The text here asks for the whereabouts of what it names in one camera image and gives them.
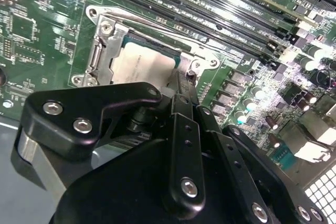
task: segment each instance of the green circuit board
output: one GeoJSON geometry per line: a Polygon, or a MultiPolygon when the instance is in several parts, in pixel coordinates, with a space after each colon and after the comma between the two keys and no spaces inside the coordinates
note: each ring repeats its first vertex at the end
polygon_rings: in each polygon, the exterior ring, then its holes
{"type": "Polygon", "coordinates": [[[25,99],[35,91],[75,88],[71,77],[84,73],[96,29],[85,14],[89,5],[120,7],[218,48],[220,52],[206,52],[221,63],[217,69],[205,70],[198,79],[200,102],[212,108],[234,70],[250,76],[241,83],[237,102],[229,104],[232,110],[217,117],[219,125],[235,123],[233,111],[244,110],[242,100],[251,96],[250,88],[262,86],[266,98],[256,101],[254,112],[246,112],[255,122],[239,127],[283,169],[295,162],[285,145],[278,150],[269,146],[267,135],[271,130],[263,118],[281,114],[284,120],[279,131],[289,120],[297,121],[301,116],[297,108],[276,109],[282,101],[280,94],[290,82],[300,80],[299,84],[317,98],[324,91],[307,80],[296,61],[288,65],[282,80],[275,80],[274,72],[261,63],[259,56],[271,57],[267,45],[278,38],[276,31],[291,31],[300,20],[309,24],[311,34],[321,37],[321,43],[332,48],[336,42],[335,12],[314,6],[309,0],[0,0],[0,67],[7,74],[7,84],[0,88],[1,115],[19,120],[25,99]],[[297,6],[323,14],[322,22],[307,20],[294,11],[297,6]]]}

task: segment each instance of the screw hole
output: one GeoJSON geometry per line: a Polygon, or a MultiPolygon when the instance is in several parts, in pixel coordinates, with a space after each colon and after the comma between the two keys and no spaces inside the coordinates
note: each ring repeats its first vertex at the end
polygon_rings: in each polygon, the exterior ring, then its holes
{"type": "Polygon", "coordinates": [[[188,147],[191,147],[191,146],[193,146],[193,143],[192,142],[190,142],[189,140],[186,140],[186,141],[184,141],[184,143],[186,144],[186,146],[188,146],[188,147]]]}
{"type": "Polygon", "coordinates": [[[250,76],[254,76],[255,73],[256,73],[256,71],[255,71],[254,69],[250,69],[249,72],[248,72],[248,74],[249,74],[250,76]]]}
{"type": "Polygon", "coordinates": [[[90,9],[89,14],[91,18],[94,18],[97,16],[97,11],[95,9],[90,9]]]}
{"type": "Polygon", "coordinates": [[[238,169],[241,169],[242,165],[239,162],[234,161],[234,164],[238,169]]]}

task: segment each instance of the pcb mounting hole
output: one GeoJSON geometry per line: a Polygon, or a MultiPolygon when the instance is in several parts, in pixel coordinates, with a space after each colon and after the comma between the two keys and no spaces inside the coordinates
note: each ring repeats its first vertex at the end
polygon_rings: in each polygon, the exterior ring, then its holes
{"type": "Polygon", "coordinates": [[[193,146],[193,143],[190,142],[189,140],[184,141],[184,143],[185,143],[185,145],[188,146],[188,147],[193,146]]]}
{"type": "Polygon", "coordinates": [[[94,18],[97,16],[97,11],[95,9],[90,9],[89,14],[91,18],[94,18]]]}
{"type": "Polygon", "coordinates": [[[256,74],[256,71],[254,69],[250,69],[249,72],[248,72],[248,74],[250,76],[254,76],[256,74]]]}
{"type": "Polygon", "coordinates": [[[234,164],[239,169],[242,167],[242,165],[239,162],[237,162],[237,161],[234,161],[234,164]]]}
{"type": "Polygon", "coordinates": [[[188,100],[186,97],[181,96],[181,97],[180,97],[180,100],[181,100],[182,102],[184,102],[185,104],[188,104],[188,103],[189,103],[189,100],[188,100]]]}

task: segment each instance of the metal bracket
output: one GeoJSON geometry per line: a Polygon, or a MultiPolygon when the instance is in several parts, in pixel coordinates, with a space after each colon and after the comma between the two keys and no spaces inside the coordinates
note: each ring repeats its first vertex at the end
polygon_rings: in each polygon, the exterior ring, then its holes
{"type": "Polygon", "coordinates": [[[181,61],[178,71],[183,74],[195,74],[198,77],[206,69],[219,67],[219,59],[212,54],[197,54],[204,46],[197,40],[179,35],[161,25],[158,25],[145,18],[137,16],[129,11],[113,6],[90,5],[86,9],[88,18],[97,25],[93,38],[88,66],[84,74],[76,74],[71,77],[72,83],[77,87],[93,87],[108,85],[112,81],[113,72],[110,69],[111,60],[120,54],[121,45],[128,32],[145,37],[149,41],[162,44],[165,47],[181,52],[181,61]],[[130,27],[130,24],[151,29],[159,34],[171,37],[191,47],[190,52],[182,51],[180,48],[171,47],[157,38],[145,35],[130,27]]]}

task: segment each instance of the chip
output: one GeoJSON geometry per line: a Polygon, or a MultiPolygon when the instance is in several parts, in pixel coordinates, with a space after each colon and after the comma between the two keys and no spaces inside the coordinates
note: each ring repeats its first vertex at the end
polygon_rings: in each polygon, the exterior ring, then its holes
{"type": "Polygon", "coordinates": [[[247,125],[254,125],[257,122],[254,118],[248,118],[246,121],[247,125]]]}
{"type": "Polygon", "coordinates": [[[285,106],[286,106],[286,105],[285,105],[284,103],[279,102],[278,105],[277,105],[276,107],[277,107],[277,109],[282,110],[285,106]]]}
{"type": "Polygon", "coordinates": [[[231,81],[243,83],[245,80],[246,80],[246,76],[239,72],[234,72],[234,74],[231,76],[231,81]]]}
{"type": "Polygon", "coordinates": [[[239,90],[239,87],[231,84],[231,83],[227,83],[224,87],[224,91],[230,93],[230,94],[235,94],[237,93],[239,90]]]}

